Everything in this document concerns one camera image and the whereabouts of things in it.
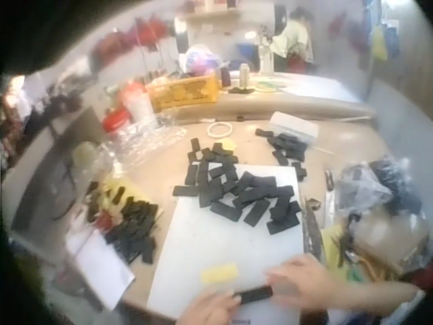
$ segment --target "white paper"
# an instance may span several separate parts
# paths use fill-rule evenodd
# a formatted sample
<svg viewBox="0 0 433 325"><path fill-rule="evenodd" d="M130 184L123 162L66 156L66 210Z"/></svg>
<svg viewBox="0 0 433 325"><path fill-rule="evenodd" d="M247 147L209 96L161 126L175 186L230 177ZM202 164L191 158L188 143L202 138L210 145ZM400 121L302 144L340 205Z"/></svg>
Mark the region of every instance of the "white paper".
<svg viewBox="0 0 433 325"><path fill-rule="evenodd" d="M95 230L75 256L76 266L102 304L113 310L134 274Z"/></svg>

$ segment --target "white cutting board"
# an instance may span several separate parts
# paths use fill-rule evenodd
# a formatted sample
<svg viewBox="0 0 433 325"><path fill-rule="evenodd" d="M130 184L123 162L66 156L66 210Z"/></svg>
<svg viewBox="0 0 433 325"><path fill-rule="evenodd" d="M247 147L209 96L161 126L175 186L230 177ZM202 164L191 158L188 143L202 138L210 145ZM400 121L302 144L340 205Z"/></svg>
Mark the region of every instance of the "white cutting board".
<svg viewBox="0 0 433 325"><path fill-rule="evenodd" d="M210 164L209 169L220 164ZM299 202L295 168L236 165L239 178L244 171L255 176L275 176L277 186L293 186ZM226 195L228 203L235 196ZM201 209L198 198L180 198L156 269L147 301L150 311L170 318L178 318L195 296L207 288L200 279L205 269L235 263L239 276L219 288L249 290L266 282L265 272L270 267L303 253L302 224L271 236L266 227L271 214L263 215L256 227L244 223L253 204L244 209L238 223ZM299 312L268 301L242 306L232 324L293 325Z"/></svg>

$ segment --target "shelf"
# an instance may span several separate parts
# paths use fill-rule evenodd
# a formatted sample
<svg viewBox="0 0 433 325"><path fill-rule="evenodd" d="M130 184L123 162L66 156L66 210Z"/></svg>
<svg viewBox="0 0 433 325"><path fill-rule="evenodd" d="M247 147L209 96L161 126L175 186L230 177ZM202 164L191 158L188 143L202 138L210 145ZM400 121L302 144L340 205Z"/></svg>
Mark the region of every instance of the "shelf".
<svg viewBox="0 0 433 325"><path fill-rule="evenodd" d="M195 12L192 14L181 14L178 16L179 20L201 20L207 18L216 18L224 16L240 16L241 11L238 8L220 9L211 12Z"/></svg>

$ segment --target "hand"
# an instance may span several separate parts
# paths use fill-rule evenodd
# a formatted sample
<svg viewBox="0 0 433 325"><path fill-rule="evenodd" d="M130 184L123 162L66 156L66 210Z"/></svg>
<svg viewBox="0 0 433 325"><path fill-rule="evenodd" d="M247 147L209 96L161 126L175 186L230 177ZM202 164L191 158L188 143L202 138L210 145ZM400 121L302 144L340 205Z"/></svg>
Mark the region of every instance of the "hand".
<svg viewBox="0 0 433 325"><path fill-rule="evenodd" d="M303 309L327 309L333 307L338 292L345 286L334 278L325 267L310 254L299 255L267 272L268 284L289 282L298 292L274 294L273 299L286 306Z"/></svg>
<svg viewBox="0 0 433 325"><path fill-rule="evenodd" d="M241 297L233 294L233 291L202 293L183 312L176 325L228 325L241 303Z"/></svg>

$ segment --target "yellow basket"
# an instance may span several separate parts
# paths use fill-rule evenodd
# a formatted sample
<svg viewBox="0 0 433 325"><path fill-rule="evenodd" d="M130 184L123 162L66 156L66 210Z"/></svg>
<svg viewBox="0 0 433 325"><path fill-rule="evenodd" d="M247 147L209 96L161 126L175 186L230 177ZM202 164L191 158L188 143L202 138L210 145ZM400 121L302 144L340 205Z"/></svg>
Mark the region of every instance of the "yellow basket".
<svg viewBox="0 0 433 325"><path fill-rule="evenodd" d="M165 108L215 103L219 96L219 84L215 73L204 77L181 79L163 85L148 85L155 111Z"/></svg>

